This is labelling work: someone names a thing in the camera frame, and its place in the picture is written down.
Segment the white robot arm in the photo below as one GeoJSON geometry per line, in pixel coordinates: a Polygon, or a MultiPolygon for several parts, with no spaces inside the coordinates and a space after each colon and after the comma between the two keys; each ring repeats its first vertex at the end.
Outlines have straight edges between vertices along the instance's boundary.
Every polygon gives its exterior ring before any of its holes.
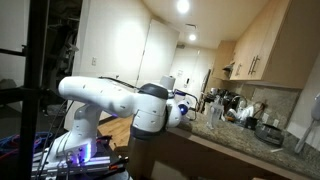
{"type": "Polygon", "coordinates": [[[170,90],[147,83],[130,92],[111,79],[69,76],[58,86],[66,100],[83,105],[74,114],[72,129],[54,140],[48,155],[51,163],[70,159],[74,165],[86,163],[96,154],[97,126],[103,111],[120,118],[133,118],[130,135],[149,140],[177,126],[182,117],[170,90]]]}

